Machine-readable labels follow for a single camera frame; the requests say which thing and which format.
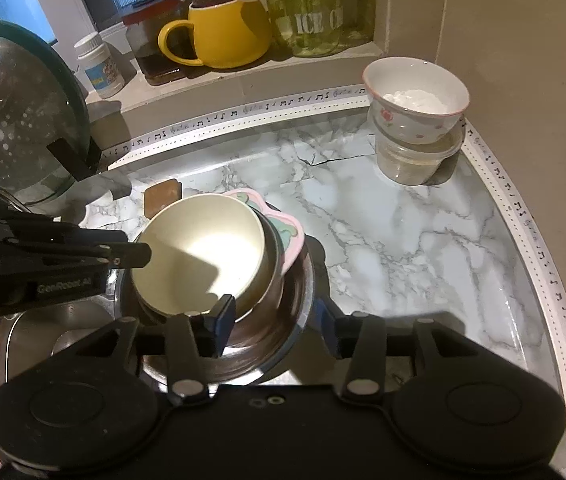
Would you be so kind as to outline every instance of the white dotted strip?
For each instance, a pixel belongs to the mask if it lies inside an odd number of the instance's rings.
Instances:
[[[147,156],[262,124],[369,106],[363,85],[330,88],[228,108],[166,126],[102,153],[102,167],[120,168]]]
[[[566,293],[531,213],[511,179],[469,122],[461,149],[492,194],[523,258],[541,304],[566,405]]]

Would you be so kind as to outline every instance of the brown soap bar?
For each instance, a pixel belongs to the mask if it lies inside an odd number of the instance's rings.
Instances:
[[[182,199],[182,197],[183,186],[175,178],[148,187],[143,193],[143,212],[145,218],[148,220],[153,219],[163,209]]]

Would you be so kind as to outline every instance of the marble countertop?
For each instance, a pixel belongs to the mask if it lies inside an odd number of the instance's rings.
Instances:
[[[396,184],[378,170],[365,117],[350,110],[260,126],[102,174],[90,179],[87,208],[80,189],[68,194],[78,202],[66,215],[134,238],[153,184],[177,178],[184,196],[251,187],[320,242],[330,296],[346,313],[435,317],[557,387],[525,266],[468,160],[441,186]],[[128,196],[113,201],[112,182]]]

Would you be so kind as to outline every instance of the yellow mug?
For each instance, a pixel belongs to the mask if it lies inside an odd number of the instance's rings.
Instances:
[[[167,23],[159,33],[161,52],[176,63],[211,68],[236,68],[265,54],[272,40],[268,13],[261,2],[232,0],[209,7],[189,6],[188,20]],[[167,36],[177,27],[191,29],[197,59],[173,53]]]

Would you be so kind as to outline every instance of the white pill bottle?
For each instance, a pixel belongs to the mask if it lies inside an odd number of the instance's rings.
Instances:
[[[112,97],[125,86],[123,76],[98,32],[78,41],[74,50],[81,67],[102,99]]]

